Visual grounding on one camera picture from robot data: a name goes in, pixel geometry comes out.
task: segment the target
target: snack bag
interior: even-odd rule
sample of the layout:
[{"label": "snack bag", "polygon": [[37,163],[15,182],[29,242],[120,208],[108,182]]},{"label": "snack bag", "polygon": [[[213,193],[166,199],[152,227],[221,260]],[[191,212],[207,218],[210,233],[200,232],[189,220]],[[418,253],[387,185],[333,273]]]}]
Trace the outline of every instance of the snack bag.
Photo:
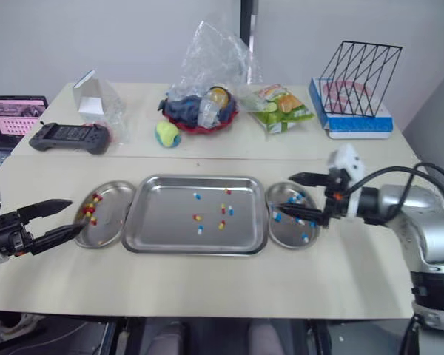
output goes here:
[{"label": "snack bag", "polygon": [[313,118],[314,115],[287,88],[274,84],[255,92],[262,100],[263,110],[253,112],[268,133],[285,132],[296,123]]}]

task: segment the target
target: black wire rack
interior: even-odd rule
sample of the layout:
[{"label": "black wire rack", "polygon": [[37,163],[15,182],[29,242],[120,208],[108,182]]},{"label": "black wire rack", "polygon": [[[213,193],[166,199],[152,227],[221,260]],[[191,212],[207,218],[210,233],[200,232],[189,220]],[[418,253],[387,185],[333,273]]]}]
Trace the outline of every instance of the black wire rack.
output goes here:
[{"label": "black wire rack", "polygon": [[318,78],[326,113],[375,117],[402,47],[342,41]]}]

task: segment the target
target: oval metal dish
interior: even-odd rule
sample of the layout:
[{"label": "oval metal dish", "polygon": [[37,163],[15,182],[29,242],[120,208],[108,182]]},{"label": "oval metal dish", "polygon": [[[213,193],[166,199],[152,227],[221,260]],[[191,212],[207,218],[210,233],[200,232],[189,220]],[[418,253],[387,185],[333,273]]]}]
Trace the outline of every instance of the oval metal dish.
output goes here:
[{"label": "oval metal dish", "polygon": [[[276,209],[276,205],[286,203],[290,197],[296,197],[298,194],[303,196],[300,200],[300,203],[303,206],[312,207],[313,209],[316,208],[315,202],[311,196],[309,196],[301,185],[296,183],[276,183],[266,192],[266,203],[269,209],[268,226],[270,237],[276,243],[288,249],[308,248],[315,243],[317,236],[319,235],[319,226],[316,226],[307,220],[297,222],[294,218]],[[281,220],[279,222],[273,218],[273,212],[281,214]]]},{"label": "oval metal dish", "polygon": [[[102,196],[98,203],[93,202],[93,195]],[[118,240],[124,227],[130,205],[135,196],[135,187],[126,181],[111,181],[94,189],[79,206],[74,223],[88,219],[82,210],[88,203],[95,205],[93,217],[97,225],[88,224],[75,238],[78,246],[99,249]]]}]

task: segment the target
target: cable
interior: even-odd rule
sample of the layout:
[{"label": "cable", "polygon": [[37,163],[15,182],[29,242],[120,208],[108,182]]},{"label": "cable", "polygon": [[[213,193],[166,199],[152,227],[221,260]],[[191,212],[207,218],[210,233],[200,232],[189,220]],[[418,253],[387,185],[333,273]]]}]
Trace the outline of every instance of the cable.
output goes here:
[{"label": "cable", "polygon": [[74,334],[76,331],[80,331],[80,330],[81,330],[84,326],[86,326],[87,324],[88,324],[88,323],[85,322],[85,323],[81,324],[80,326],[78,326],[78,327],[77,327],[76,329],[74,329],[73,331],[70,331],[69,333],[67,333],[67,334],[65,334],[65,335],[61,335],[60,337],[55,338],[55,339],[52,339],[52,340],[49,340],[49,341],[47,341],[47,342],[42,342],[42,343],[39,343],[39,344],[28,345],[28,346],[24,346],[23,348],[18,348],[18,349],[16,349],[16,350],[12,351],[11,353],[9,353],[8,355],[16,354],[16,353],[18,353],[19,351],[22,351],[22,350],[33,349],[33,348],[37,348],[38,346],[43,346],[43,345],[52,344],[52,343],[54,343],[54,342],[57,342],[57,341],[59,341],[59,340],[61,340],[61,339],[64,339],[64,338],[68,337],[68,336],[71,335],[71,334]]},{"label": "cable", "polygon": [[412,174],[413,176],[417,175],[417,176],[429,181],[433,185],[435,185],[444,197],[444,185],[441,182],[439,182],[438,179],[426,174],[425,172],[421,172],[419,170],[412,169],[412,168],[407,168],[405,166],[390,166],[388,168],[383,168],[383,169],[377,170],[376,172],[372,172],[370,175],[365,176],[358,183],[354,184],[352,187],[347,189],[344,193],[342,193],[342,195],[344,197],[349,196],[352,192],[357,191],[359,188],[361,188],[363,185],[368,183],[370,180],[372,180],[380,175],[389,173],[389,172],[408,172],[408,173]]},{"label": "cable", "polygon": [[[432,168],[432,169],[438,171],[444,177],[444,169],[441,168],[440,166],[437,166],[436,164],[418,163],[415,166],[413,166],[413,169],[418,170],[418,168],[420,168],[420,166],[427,166],[429,168]],[[389,222],[390,220],[395,218],[400,213],[401,208],[405,204],[406,198],[408,197],[408,193],[409,193],[409,190],[411,189],[411,185],[413,184],[413,179],[414,179],[414,174],[410,174],[408,182],[406,183],[405,189],[403,190],[403,193],[401,194],[401,198],[398,200],[398,203],[396,205],[394,205],[394,207],[392,206],[393,209],[392,209],[391,213],[388,214],[384,223]]]},{"label": "cable", "polygon": [[406,327],[405,334],[403,335],[403,338],[401,339],[400,351],[398,353],[399,355],[406,355],[409,334],[413,331],[415,324],[416,324],[416,314],[413,314],[413,316],[409,320],[408,326]]},{"label": "cable", "polygon": [[436,171],[438,171],[439,173],[441,173],[444,177],[444,169],[441,168],[440,166],[437,166],[436,164],[433,163],[418,163],[414,166],[415,169],[419,168],[420,166],[427,166],[429,168],[432,168]]}]

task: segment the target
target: game controller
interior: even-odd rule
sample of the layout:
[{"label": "game controller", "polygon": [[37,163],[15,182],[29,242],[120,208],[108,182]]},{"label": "game controller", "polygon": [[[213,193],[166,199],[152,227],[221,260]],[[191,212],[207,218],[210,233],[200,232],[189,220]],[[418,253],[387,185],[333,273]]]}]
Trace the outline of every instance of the game controller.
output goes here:
[{"label": "game controller", "polygon": [[43,124],[43,127],[30,139],[30,145],[36,150],[49,148],[80,148],[90,154],[102,154],[110,142],[109,130],[104,126],[71,126],[61,124]]}]

